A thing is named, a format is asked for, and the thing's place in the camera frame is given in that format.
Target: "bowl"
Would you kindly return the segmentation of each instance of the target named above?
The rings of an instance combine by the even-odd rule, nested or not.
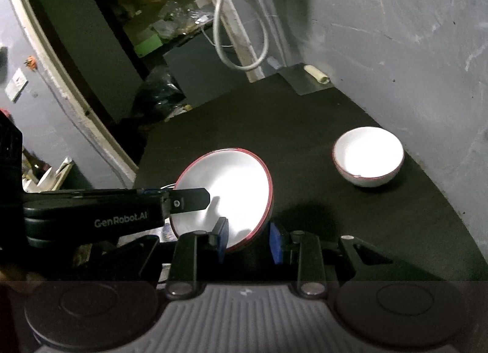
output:
[[[402,143],[379,127],[350,130],[335,142],[332,159],[341,175],[357,186],[383,185],[398,173],[404,159]]]
[[[229,220],[227,251],[249,243],[271,215],[273,183],[268,168],[255,154],[240,148],[221,149],[196,159],[180,175],[175,189],[205,188],[205,210],[173,214],[178,237],[195,230],[211,231],[219,217]]]

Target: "light switch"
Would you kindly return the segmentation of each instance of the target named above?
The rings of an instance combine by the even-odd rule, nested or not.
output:
[[[20,68],[16,70],[13,78],[8,82],[7,87],[5,88],[5,93],[7,93],[9,100],[14,103],[27,82],[28,80],[22,70]]]

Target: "ribbed gray panel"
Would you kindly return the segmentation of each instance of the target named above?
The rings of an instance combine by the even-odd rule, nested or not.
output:
[[[38,353],[56,353],[43,347]],[[287,286],[214,286],[171,302],[144,336],[111,353],[387,353],[345,331],[329,308]],[[444,346],[431,353],[456,353]]]

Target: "red rim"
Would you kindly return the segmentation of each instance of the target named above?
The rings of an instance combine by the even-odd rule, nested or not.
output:
[[[353,178],[362,178],[363,180],[367,180],[367,181],[375,181],[375,180],[380,180],[381,178],[384,178],[386,177],[387,175],[390,175],[394,172],[396,172],[403,164],[403,161],[405,160],[405,150],[403,149],[403,146],[402,146],[402,159],[400,160],[400,164],[392,171],[390,171],[389,173],[386,173],[386,174],[383,174],[383,175],[380,175],[379,177],[362,177],[360,175],[354,175],[354,174],[351,174],[350,172],[346,171],[340,164],[339,162],[337,161],[336,157],[335,157],[335,146],[337,145],[337,142],[343,137],[345,136],[347,133],[349,133],[350,131],[353,131],[355,130],[352,129],[352,130],[349,130],[349,131],[346,131],[344,134],[342,134],[338,139],[336,139],[336,142],[334,143],[334,146],[332,147],[332,161],[334,162],[336,168],[340,168],[343,172],[345,172],[347,175],[350,175],[351,177]]]
[[[235,251],[237,250],[238,248],[242,247],[244,244],[248,243],[253,237],[254,235],[256,235],[260,229],[263,227],[264,223],[266,222],[268,216],[269,216],[269,212],[270,212],[270,209],[271,209],[271,206],[273,204],[273,181],[271,179],[271,174],[268,170],[268,167],[266,166],[266,164],[264,163],[264,161],[262,161],[260,159],[259,156],[255,155],[254,153],[248,151],[247,149],[242,149],[242,148],[225,148],[225,149],[218,149],[216,151],[212,151],[212,152],[208,152],[206,154],[204,154],[203,156],[200,156],[198,159],[196,159],[195,161],[193,161],[184,171],[183,173],[181,173],[181,175],[178,177],[176,183],[175,183],[175,189],[178,187],[178,183],[180,182],[181,178],[183,177],[183,175],[185,175],[185,173],[195,164],[197,163],[198,161],[200,161],[201,159],[211,155],[211,154],[214,154],[214,153],[217,153],[217,152],[223,152],[223,151],[237,151],[237,152],[243,152],[243,153],[246,153],[250,156],[252,156],[253,158],[255,158],[259,164],[263,167],[264,169],[264,172],[266,173],[266,176],[268,178],[268,186],[269,186],[269,193],[268,193],[268,202],[266,204],[266,210],[264,211],[264,214],[261,218],[261,220],[259,221],[259,223],[257,224],[257,226],[251,231],[251,233],[249,233],[243,240],[241,240],[240,242],[236,243],[235,245],[229,247],[226,249],[227,252],[231,252],[231,251]],[[173,226],[173,219],[171,217],[169,217],[169,223],[171,224],[171,228],[173,230],[173,233],[175,234],[175,236],[177,238],[180,238],[180,235],[178,233],[176,233],[175,231],[175,228]]]

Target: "black disc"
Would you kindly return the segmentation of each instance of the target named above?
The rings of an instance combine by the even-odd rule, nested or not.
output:
[[[465,319],[465,302],[446,282],[349,281],[336,309],[354,331],[376,343],[423,348],[445,342]]]
[[[158,310],[146,282],[44,282],[29,297],[25,316],[37,337],[57,349],[98,351],[135,339]]]

